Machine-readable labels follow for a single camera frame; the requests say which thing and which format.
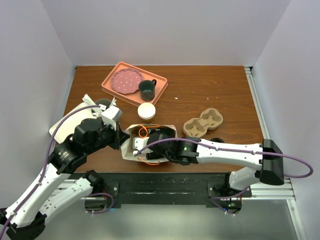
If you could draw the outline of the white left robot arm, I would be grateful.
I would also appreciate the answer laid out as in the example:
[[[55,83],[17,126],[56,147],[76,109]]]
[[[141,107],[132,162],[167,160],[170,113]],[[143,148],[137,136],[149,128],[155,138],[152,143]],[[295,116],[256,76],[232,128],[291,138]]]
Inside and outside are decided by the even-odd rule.
[[[121,129],[122,111],[118,107],[94,105],[93,108],[98,110],[98,117],[83,119],[53,152],[47,151],[37,178],[18,200],[0,210],[1,235],[7,234],[12,240],[34,240],[52,218],[79,199],[95,196],[114,199],[104,191],[105,182],[94,170],[52,196],[62,182],[86,163],[88,155],[107,146],[118,150],[130,137]]]

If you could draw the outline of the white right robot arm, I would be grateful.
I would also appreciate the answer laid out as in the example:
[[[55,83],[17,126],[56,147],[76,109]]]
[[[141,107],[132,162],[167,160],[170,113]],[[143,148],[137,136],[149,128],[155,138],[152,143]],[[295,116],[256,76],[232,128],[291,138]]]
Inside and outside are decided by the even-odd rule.
[[[241,166],[227,173],[223,192],[230,197],[256,183],[281,186],[285,182],[282,151],[271,139],[255,144],[228,144],[198,137],[171,138],[160,132],[133,138],[133,156],[166,159],[183,166],[226,163]]]

